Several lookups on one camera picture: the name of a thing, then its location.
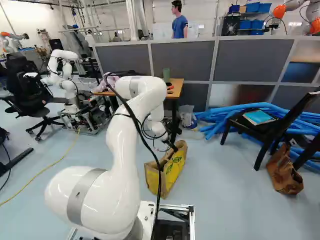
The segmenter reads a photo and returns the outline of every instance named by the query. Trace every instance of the dark hair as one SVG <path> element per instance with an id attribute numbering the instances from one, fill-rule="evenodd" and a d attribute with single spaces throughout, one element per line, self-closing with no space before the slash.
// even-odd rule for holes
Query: dark hair
<path id="1" fill-rule="evenodd" d="M 182 2 L 181 0 L 174 0 L 172 2 L 172 6 L 174 6 L 175 8 L 178 7 L 178 11 L 179 13 L 181 13 L 181 9 L 182 9 Z"/>

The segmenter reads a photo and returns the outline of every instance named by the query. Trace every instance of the blue t-shirt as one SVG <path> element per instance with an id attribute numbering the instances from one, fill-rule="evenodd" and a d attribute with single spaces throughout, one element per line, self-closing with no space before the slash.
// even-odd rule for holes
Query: blue t-shirt
<path id="1" fill-rule="evenodd" d="M 185 38 L 184 35 L 184 28 L 185 26 L 188 26 L 188 20 L 185 16 L 181 15 L 180 17 L 177 17 L 172 22 L 172 30 L 173 30 L 173 38 L 174 39 L 183 39 Z"/>

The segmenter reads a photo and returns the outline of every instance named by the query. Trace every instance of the gray wall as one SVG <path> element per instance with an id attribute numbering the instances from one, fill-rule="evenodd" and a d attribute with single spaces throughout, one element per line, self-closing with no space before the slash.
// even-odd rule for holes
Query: gray wall
<path id="1" fill-rule="evenodd" d="M 320 57 L 307 62 L 310 57 L 303 55 L 302 48 L 310 45 L 316 48 L 314 52 L 320 52 L 320 41 L 315 37 L 266 38 L 174 39 L 128 45 L 98 44 L 95 48 L 104 72 L 136 70 L 162 77 L 163 69 L 170 68 L 171 78 L 185 80 L 179 104 L 194 105 L 196 112 L 255 102 L 270 102 L 289 109 L 319 85 Z M 313 68 L 306 76 L 308 80 L 303 76 L 291 79 L 295 75 L 294 68 L 288 67 L 291 61 L 303 63 L 299 65 L 306 73 Z M 320 100 L 307 110 L 320 113 Z"/>

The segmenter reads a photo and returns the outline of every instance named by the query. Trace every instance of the light blue floor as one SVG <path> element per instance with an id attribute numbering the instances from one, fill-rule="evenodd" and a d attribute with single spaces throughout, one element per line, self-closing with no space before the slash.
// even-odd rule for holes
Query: light blue floor
<path id="1" fill-rule="evenodd" d="M 7 107 L 0 101 L 0 126 L 11 133 L 10 141 L 5 143 L 10 155 L 14 157 L 28 147 L 33 147 L 34 152 L 14 167 L 7 186 L 0 192 L 0 202 L 57 161 L 76 137 L 76 133 L 61 129 L 37 143 L 25 129 L 38 119 L 15 119 L 15 114 L 4 113 Z M 50 103 L 48 107 L 54 116 L 62 105 Z M 206 142 L 190 131 L 184 131 L 182 138 L 188 144 L 187 162 L 172 192 L 161 202 L 195 205 L 197 240 L 320 239 L 320 175 L 301 169 L 304 190 L 297 197 L 287 197 L 274 191 L 265 161 L 260 171 L 253 170 L 260 148 L 249 140 L 231 133 L 225 145 L 220 146 L 220 137 Z M 144 163 L 153 158 L 141 142 L 137 147 L 141 199 L 155 201 L 144 176 Z M 7 161 L 2 149 L 0 160 Z M 96 136 L 81 135 L 62 162 L 0 208 L 0 239 L 65 240 L 70 227 L 46 207 L 44 191 L 58 171 L 81 165 L 105 169 L 112 166 L 105 131 Z M 5 179 L 6 176 L 0 179 L 0 185 Z"/>

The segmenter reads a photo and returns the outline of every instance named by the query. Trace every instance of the brown paper bag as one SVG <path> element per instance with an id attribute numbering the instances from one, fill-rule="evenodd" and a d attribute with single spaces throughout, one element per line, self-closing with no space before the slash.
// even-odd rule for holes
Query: brown paper bag
<path id="1" fill-rule="evenodd" d="M 177 141 L 174 144 L 179 150 L 174 152 L 171 148 L 159 160 L 161 166 L 161 197 L 165 199 L 182 169 L 184 168 L 187 158 L 187 143 L 184 140 Z M 148 189 L 154 194 L 158 193 L 159 171 L 155 161 L 144 164 L 145 181 Z"/>
<path id="2" fill-rule="evenodd" d="M 283 144 L 272 155 L 266 169 L 277 192 L 296 195 L 304 189 L 304 182 L 300 174 L 294 169 L 289 154 L 290 146 Z"/>

